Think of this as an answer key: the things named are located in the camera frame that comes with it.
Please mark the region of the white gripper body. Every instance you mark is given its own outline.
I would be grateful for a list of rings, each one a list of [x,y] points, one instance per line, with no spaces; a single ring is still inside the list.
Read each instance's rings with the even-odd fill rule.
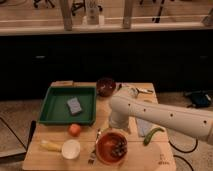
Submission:
[[[109,126],[116,129],[129,129],[129,117],[112,111],[109,116]]]

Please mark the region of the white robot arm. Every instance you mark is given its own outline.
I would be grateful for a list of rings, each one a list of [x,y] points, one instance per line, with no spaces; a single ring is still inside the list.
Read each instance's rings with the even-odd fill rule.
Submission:
[[[129,117],[135,117],[213,145],[211,111],[150,103],[131,96],[125,90],[116,92],[110,98],[109,106],[112,127],[126,127]]]

